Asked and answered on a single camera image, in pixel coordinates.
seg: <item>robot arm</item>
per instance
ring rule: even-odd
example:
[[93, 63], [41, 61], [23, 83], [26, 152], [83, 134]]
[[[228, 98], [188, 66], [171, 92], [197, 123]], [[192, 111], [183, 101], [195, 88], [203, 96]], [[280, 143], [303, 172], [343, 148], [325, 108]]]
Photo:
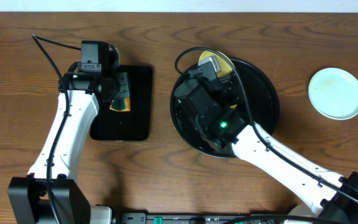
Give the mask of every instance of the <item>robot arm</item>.
[[[299, 166], [308, 169], [313, 174], [330, 181], [330, 183], [337, 187], [342, 186], [342, 183], [339, 181], [339, 178], [342, 177], [341, 174], [314, 164], [271, 137], [259, 124], [256, 124], [256, 127], [265, 140], [280, 154]], [[316, 180], [286, 163], [271, 151], [266, 150], [266, 147], [259, 141], [251, 125], [246, 126], [237, 138], [238, 142], [232, 144], [232, 149], [238, 158], [250, 162], [278, 180], [301, 198], [316, 215], [319, 215], [324, 209], [321, 206], [321, 201], [323, 199], [331, 200], [334, 197], [336, 193], [334, 190], [319, 184]]]
[[[93, 119], [98, 114], [99, 105], [94, 93], [88, 94], [83, 90], [68, 90], [68, 94], [70, 99], [70, 115], [67, 118], [56, 146], [52, 178], [57, 179], [58, 175], [66, 175], [67, 179], [73, 179], [77, 182], [78, 164], [84, 149], [86, 135]], [[35, 178], [46, 178], [46, 161], [56, 132], [62, 122], [64, 111], [65, 96], [64, 93], [61, 93], [58, 97], [56, 117], [49, 131], [47, 141], [28, 173]]]

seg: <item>white background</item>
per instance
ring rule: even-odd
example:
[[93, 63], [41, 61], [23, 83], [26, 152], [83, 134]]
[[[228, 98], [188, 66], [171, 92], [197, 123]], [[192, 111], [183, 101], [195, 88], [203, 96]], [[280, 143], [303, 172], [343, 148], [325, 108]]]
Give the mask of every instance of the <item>white background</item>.
[[358, 12], [358, 0], [0, 0], [15, 12]]

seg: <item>white plate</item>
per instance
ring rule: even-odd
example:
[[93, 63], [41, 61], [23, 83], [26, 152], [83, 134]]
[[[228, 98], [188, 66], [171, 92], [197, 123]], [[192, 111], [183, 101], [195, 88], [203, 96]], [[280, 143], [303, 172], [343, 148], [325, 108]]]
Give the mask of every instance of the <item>white plate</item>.
[[358, 114], [358, 81], [345, 70], [320, 70], [310, 80], [308, 92], [314, 108], [328, 118], [343, 120]]

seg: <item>green indicator light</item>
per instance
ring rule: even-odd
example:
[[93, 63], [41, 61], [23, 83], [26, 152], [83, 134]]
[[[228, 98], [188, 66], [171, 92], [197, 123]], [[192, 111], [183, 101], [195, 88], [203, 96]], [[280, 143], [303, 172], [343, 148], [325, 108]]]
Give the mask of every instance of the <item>green indicator light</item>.
[[227, 127], [227, 123], [225, 121], [222, 121], [221, 122], [221, 128], [225, 128], [225, 127]]

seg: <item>wooden table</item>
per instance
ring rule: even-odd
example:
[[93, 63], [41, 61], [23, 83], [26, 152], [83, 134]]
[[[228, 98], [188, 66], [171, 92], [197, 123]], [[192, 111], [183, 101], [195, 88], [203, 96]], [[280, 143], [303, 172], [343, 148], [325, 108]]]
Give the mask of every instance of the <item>wooden table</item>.
[[[173, 62], [198, 45], [248, 60], [267, 74], [280, 98], [275, 138], [345, 176], [358, 171], [358, 115], [327, 119], [307, 94], [311, 76], [322, 68], [339, 67], [358, 79], [358, 14], [0, 13], [0, 223], [15, 222], [7, 186], [38, 157], [57, 109], [58, 79], [32, 33], [76, 46], [106, 41], [119, 49], [121, 63], [154, 66], [149, 139], [86, 140], [79, 186], [90, 204], [252, 213], [288, 212], [300, 203], [251, 164], [199, 153], [173, 127]], [[61, 70], [80, 59], [79, 51], [44, 46]], [[186, 57], [181, 68], [196, 57]]]

